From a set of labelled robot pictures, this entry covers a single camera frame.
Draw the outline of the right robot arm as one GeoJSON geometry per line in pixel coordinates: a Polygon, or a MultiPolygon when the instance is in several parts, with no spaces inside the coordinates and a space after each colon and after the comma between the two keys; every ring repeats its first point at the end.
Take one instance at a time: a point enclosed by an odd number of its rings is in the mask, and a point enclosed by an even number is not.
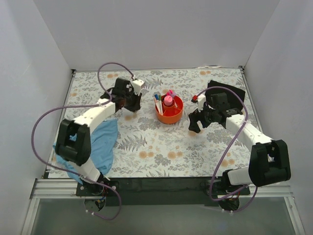
{"type": "Polygon", "coordinates": [[[262,187],[288,181],[291,168],[287,144],[283,140],[273,140],[248,123],[247,112],[229,103],[226,93],[213,94],[211,101],[212,107],[205,95],[193,96],[192,102],[197,103],[198,108],[189,114],[189,130],[199,133],[199,123],[206,128],[216,122],[235,134],[235,139],[250,151],[247,167],[226,170],[222,174],[222,191],[231,195],[243,185],[262,187]]]}

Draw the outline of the black folded cloth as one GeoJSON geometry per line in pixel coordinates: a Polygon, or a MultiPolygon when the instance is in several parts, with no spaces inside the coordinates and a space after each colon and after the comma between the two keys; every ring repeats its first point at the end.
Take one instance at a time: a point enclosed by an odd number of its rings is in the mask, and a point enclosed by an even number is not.
{"type": "MultiPolygon", "coordinates": [[[[242,90],[242,89],[236,88],[236,87],[228,85],[228,84],[223,84],[223,83],[220,83],[220,82],[217,82],[217,81],[214,81],[214,80],[211,80],[208,83],[207,87],[208,88],[211,88],[211,87],[228,88],[228,89],[232,90],[241,99],[242,102],[244,102],[246,92],[244,90],[242,90]]],[[[243,108],[243,105],[241,104],[241,102],[238,100],[238,98],[232,92],[230,92],[228,90],[225,90],[225,89],[219,89],[219,88],[217,88],[217,89],[209,89],[209,90],[207,90],[205,92],[206,101],[208,102],[208,104],[211,107],[213,107],[211,96],[213,94],[219,94],[219,93],[226,93],[227,100],[228,100],[228,103],[230,104],[231,108],[238,108],[240,110],[243,108]]]]}

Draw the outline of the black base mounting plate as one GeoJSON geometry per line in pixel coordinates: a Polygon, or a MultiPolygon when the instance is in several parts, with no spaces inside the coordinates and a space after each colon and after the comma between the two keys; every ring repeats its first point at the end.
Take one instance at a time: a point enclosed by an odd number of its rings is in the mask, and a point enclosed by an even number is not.
{"type": "MultiPolygon", "coordinates": [[[[111,178],[105,184],[119,193],[122,205],[205,205],[217,206],[209,197],[211,177],[148,177],[148,178],[111,178]]],[[[224,188],[220,179],[215,179],[212,197],[227,195],[241,186],[224,188]]],[[[107,206],[118,206],[118,198],[111,190],[107,192],[107,206]]],[[[76,196],[99,197],[85,185],[78,183],[76,196]]]]}

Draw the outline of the aluminium front rail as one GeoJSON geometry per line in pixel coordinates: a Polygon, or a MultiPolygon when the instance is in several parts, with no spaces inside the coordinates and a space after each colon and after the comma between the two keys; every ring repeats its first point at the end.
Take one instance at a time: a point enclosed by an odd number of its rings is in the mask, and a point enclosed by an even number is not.
{"type": "MultiPolygon", "coordinates": [[[[112,178],[110,185],[120,195],[124,193],[204,193],[209,189],[209,177],[156,177],[156,178],[112,178]]],[[[258,197],[290,197],[291,188],[282,182],[260,187],[258,197]]],[[[31,198],[95,197],[83,185],[72,179],[38,179],[35,181],[31,198]]]]}

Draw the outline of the orange round divided organizer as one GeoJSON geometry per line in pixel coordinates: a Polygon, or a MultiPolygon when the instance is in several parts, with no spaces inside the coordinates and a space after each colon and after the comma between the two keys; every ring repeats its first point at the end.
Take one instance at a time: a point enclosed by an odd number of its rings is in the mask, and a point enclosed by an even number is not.
{"type": "Polygon", "coordinates": [[[174,101],[177,104],[177,107],[175,104],[172,106],[166,106],[164,103],[162,104],[163,115],[159,113],[157,106],[155,106],[155,113],[160,122],[164,124],[174,124],[181,119],[183,114],[183,101],[178,96],[174,97],[174,101]]]}

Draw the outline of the blue capped marker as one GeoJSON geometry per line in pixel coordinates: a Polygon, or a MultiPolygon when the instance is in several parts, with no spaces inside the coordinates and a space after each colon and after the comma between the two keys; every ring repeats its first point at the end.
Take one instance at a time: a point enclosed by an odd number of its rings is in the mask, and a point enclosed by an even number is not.
{"type": "Polygon", "coordinates": [[[162,110],[162,102],[161,102],[161,96],[159,93],[154,94],[154,98],[156,99],[156,106],[158,108],[158,111],[161,115],[163,115],[163,110],[162,110]]]}

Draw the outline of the pink capped glue bottle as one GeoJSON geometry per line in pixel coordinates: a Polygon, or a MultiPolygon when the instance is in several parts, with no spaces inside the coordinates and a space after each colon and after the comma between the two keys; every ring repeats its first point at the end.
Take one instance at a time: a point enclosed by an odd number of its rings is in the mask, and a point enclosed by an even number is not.
{"type": "Polygon", "coordinates": [[[170,95],[166,95],[163,99],[163,104],[166,107],[172,107],[174,105],[174,100],[170,95]]]}

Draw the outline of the green capped marker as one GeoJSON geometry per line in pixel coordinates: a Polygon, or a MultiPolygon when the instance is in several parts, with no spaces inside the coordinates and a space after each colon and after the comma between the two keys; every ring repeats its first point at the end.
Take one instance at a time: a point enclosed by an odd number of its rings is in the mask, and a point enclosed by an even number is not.
{"type": "Polygon", "coordinates": [[[158,102],[159,102],[160,114],[163,115],[161,95],[158,95],[158,102]]]}

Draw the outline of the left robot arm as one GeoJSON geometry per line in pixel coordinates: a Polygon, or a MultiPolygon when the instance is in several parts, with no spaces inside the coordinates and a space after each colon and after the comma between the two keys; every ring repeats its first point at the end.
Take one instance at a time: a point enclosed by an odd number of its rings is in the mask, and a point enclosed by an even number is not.
{"type": "Polygon", "coordinates": [[[70,163],[87,190],[94,196],[104,190],[104,176],[96,168],[91,155],[91,134],[108,117],[125,108],[131,112],[140,110],[142,88],[145,82],[140,79],[117,78],[109,93],[104,93],[95,107],[85,111],[73,120],[61,121],[55,144],[55,152],[70,163]]]}

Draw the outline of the light blue cloth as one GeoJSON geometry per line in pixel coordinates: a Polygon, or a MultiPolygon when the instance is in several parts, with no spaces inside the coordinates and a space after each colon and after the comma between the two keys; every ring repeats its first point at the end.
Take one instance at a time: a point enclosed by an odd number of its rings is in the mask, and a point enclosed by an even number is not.
{"type": "Polygon", "coordinates": [[[106,175],[113,163],[113,147],[118,137],[117,119],[102,122],[92,133],[91,154],[95,167],[106,175]]]}

